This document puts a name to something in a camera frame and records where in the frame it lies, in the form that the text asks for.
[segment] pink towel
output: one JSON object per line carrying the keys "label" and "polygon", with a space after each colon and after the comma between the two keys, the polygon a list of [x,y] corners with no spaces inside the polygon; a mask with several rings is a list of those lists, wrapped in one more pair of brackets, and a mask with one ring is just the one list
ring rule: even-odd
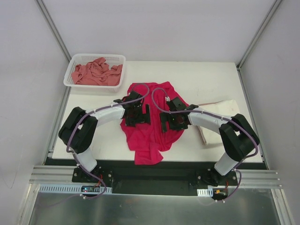
{"label": "pink towel", "polygon": [[[134,83],[129,87],[127,91],[128,93],[131,91],[133,85]],[[173,86],[169,82],[165,82],[162,84],[146,83],[146,85],[148,85],[150,93],[145,98],[143,111],[145,113],[145,105],[149,104],[151,125],[136,124],[136,127],[127,127],[125,126],[125,120],[121,122],[121,128],[126,135],[128,147],[130,150],[135,151],[136,165],[153,165],[159,163],[163,159],[160,151],[169,150],[172,146],[172,143],[177,141],[183,133],[183,130],[168,130],[166,133],[162,133],[159,117],[159,114],[161,112],[154,106],[151,99],[152,91],[155,88],[160,87],[165,89],[170,99],[179,97],[182,100],[177,92],[175,92]],[[147,92],[146,87],[142,85],[136,86],[135,91],[141,95],[144,95]],[[159,107],[165,110],[169,110],[169,107],[165,101],[164,93],[161,90],[155,92],[154,100]]]}
{"label": "pink towel", "polygon": [[112,66],[105,63],[106,59],[101,57],[86,65],[77,65],[71,74],[74,84],[117,86],[120,82],[123,65]]}

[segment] table surface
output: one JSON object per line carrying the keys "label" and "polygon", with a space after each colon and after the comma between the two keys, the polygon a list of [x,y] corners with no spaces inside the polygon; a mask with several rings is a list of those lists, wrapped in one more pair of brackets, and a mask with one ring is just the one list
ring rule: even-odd
{"label": "table surface", "polygon": [[[235,99],[240,113],[251,124],[249,111],[234,63],[218,62],[157,62],[127,61],[125,77],[118,93],[107,96],[83,95],[71,90],[62,123],[74,107],[95,109],[109,105],[114,99],[127,95],[131,83],[163,83],[169,81],[188,104],[205,104]],[[120,128],[121,120],[104,124],[95,132],[91,149],[95,159],[134,160],[126,137]],[[222,144],[204,145],[199,131],[190,126],[170,150],[162,152],[163,161],[216,162],[224,153]],[[73,159],[66,146],[57,138],[53,158]],[[246,159],[262,162],[260,154]]]}

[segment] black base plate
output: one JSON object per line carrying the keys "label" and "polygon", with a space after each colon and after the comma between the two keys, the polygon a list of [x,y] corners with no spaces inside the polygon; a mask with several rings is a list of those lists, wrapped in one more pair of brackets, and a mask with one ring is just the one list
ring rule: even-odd
{"label": "black base plate", "polygon": [[[102,176],[104,183],[112,187],[115,194],[135,195],[182,195],[196,196],[197,189],[207,189],[207,184],[201,180],[201,174],[207,169],[195,170],[190,168],[134,168],[108,167],[93,170],[96,176]],[[235,172],[220,181],[220,186],[236,186]],[[94,183],[98,181],[85,174],[80,168],[75,168],[72,182]]]}

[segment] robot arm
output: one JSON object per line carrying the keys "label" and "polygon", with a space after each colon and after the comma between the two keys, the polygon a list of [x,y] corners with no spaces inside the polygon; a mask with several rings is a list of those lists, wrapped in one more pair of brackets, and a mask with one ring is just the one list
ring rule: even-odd
{"label": "robot arm", "polygon": [[160,118],[163,132],[166,131],[165,123],[168,121],[169,128],[172,130],[187,129],[188,125],[195,125],[207,128],[221,135],[225,153],[209,172],[201,176],[201,180],[209,185],[217,186],[221,178],[226,176],[255,148],[253,142],[247,135],[228,120],[232,120],[242,127],[251,135],[256,144],[259,144],[260,142],[246,118],[241,114],[229,117],[208,113],[217,115],[220,118],[219,119],[203,113],[204,110],[197,105],[189,105],[186,107],[178,97],[167,102],[167,104],[170,111],[193,110],[193,112],[180,112],[174,114],[162,112]]}
{"label": "robot arm", "polygon": [[[82,164],[88,172],[91,172],[97,165],[97,161],[94,159],[90,149],[90,144],[97,127],[112,120],[123,118],[125,119],[126,126],[134,127],[136,123],[150,123],[149,105],[146,105],[146,113],[143,113],[142,101],[136,101],[125,105],[116,105],[140,97],[141,95],[132,91],[129,96],[124,97],[122,100],[115,100],[112,107],[88,115],[82,121],[73,136],[70,147],[74,153],[76,153],[76,157],[80,164]],[[79,120],[86,114],[87,112],[80,107],[74,108],[69,114],[59,131],[59,138],[65,145],[68,144],[71,134]]]}

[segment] white basket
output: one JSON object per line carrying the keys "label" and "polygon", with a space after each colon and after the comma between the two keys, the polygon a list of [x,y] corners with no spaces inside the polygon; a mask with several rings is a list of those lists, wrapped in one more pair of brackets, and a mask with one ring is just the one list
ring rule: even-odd
{"label": "white basket", "polygon": [[[106,59],[106,63],[111,68],[114,65],[123,64],[123,69],[121,72],[120,83],[117,86],[98,86],[98,85],[81,85],[74,84],[71,74],[75,71],[75,67],[78,64],[85,65],[88,62],[94,61],[100,57]],[[122,85],[125,73],[125,61],[126,58],[123,55],[108,55],[108,54],[76,54],[72,57],[64,78],[64,85],[72,87],[72,90],[76,90],[80,93],[87,94],[103,94],[103,93],[115,93],[118,92],[120,86]]]}

